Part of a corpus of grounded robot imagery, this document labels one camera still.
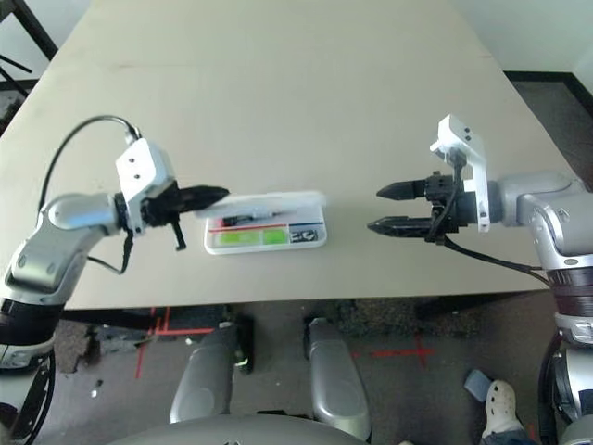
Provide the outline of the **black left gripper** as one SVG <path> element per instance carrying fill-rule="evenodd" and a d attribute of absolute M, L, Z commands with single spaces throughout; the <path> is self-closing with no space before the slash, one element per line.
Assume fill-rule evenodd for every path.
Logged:
<path fill-rule="evenodd" d="M 177 242 L 176 250 L 182 251 L 187 245 L 180 226 L 180 215 L 207 209 L 229 194 L 228 189 L 220 186 L 196 185 L 181 189 L 177 183 L 172 183 L 158 196 L 143 202 L 141 216 L 149 227 L 169 225 Z"/>

